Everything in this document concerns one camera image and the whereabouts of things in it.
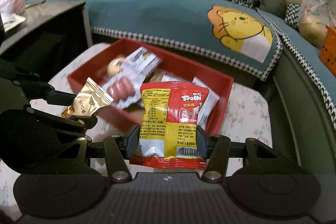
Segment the white red snack packet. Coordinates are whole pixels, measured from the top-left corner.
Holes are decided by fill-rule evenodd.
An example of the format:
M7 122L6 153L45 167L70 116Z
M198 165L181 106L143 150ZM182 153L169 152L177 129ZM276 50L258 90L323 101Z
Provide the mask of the white red snack packet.
M200 79L191 83L163 76L159 86L169 89L166 131L169 133L196 132L196 127L206 129L207 120L216 106L219 96Z

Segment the small gold candy packet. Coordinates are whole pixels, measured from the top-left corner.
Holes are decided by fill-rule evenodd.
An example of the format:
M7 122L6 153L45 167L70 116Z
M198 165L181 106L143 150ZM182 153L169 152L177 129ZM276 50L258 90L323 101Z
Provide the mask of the small gold candy packet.
M102 108L110 106L114 99L102 89L90 77L87 78L85 85L60 116L69 118L77 116L96 116Z

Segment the red yellow Trolli candy bag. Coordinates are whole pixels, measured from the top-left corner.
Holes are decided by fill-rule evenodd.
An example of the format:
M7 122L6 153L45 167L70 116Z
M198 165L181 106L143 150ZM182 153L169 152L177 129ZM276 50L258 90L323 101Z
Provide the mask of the red yellow Trolli candy bag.
M144 115L133 165L156 169L200 169L198 115L209 89L180 81L145 83L140 88Z

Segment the white sausage snack packet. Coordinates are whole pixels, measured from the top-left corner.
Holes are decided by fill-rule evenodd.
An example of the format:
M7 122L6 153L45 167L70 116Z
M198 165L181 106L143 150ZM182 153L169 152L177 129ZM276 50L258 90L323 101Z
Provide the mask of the white sausage snack packet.
M112 105L120 110L141 99L140 87L161 63L162 59L139 47L126 56L122 71L108 79L102 88L114 99Z

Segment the clear round bun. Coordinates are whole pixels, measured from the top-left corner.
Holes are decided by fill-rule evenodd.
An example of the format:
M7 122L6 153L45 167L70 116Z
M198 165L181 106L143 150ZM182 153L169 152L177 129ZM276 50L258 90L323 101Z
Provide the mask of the clear round bun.
M110 79L120 71L122 71L122 64L125 61L126 57L123 55L118 55L115 59L113 59L107 66L106 69L106 78Z

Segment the red cardboard box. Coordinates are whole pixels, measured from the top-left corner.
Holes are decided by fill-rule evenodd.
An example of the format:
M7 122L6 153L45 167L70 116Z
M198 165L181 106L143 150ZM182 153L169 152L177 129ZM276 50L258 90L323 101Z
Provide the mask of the red cardboard box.
M80 92L88 77L99 85L103 84L104 79L98 75L98 71L103 69L103 67L108 65L109 61L118 55L127 56L141 46L147 48L162 59L159 65L160 69L188 81L196 77L220 96L206 123L206 133L209 135L218 134L224 119L234 79L206 65L153 45L129 39L120 39L114 42L68 75L68 82L70 83L72 91L75 94Z

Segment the dark side table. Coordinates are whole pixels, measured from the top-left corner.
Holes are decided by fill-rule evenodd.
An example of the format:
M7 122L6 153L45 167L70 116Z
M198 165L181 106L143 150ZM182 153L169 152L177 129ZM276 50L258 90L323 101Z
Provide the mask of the dark side table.
M45 2L1 43L1 59L32 66L57 55L69 59L93 45L85 1Z

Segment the teal lion sofa cover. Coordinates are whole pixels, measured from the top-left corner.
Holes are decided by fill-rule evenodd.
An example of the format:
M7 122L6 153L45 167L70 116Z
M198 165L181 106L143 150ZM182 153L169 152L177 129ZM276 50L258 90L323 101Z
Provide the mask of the teal lion sofa cover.
M28 0L34 3L42 0ZM47 2L70 0L44 0ZM322 94L335 120L335 78L284 19L226 0L82 0L94 34L208 57L266 80L283 48Z

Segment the red white plastic bag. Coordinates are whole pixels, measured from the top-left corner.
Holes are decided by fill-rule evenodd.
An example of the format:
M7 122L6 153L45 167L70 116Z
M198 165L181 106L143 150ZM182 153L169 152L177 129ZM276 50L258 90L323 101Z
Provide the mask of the red white plastic bag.
M1 0L1 21L5 32L26 21L26 18L22 16L24 12L23 0Z

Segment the orange plastic basket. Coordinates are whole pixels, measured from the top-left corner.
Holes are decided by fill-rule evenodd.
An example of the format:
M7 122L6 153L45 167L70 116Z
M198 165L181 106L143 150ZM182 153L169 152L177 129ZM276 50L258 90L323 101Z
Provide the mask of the orange plastic basket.
M327 33L322 48L319 51L319 59L336 76L336 33L335 28L326 26Z

